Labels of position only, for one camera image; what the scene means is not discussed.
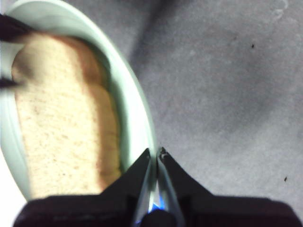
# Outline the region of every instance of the gray carpet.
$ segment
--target gray carpet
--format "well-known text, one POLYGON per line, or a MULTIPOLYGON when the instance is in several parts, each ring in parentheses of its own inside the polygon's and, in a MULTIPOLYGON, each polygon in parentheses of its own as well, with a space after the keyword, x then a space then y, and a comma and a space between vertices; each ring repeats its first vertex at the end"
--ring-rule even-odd
POLYGON ((303 220, 302 0, 67 2, 129 60, 159 143, 189 174, 303 220))

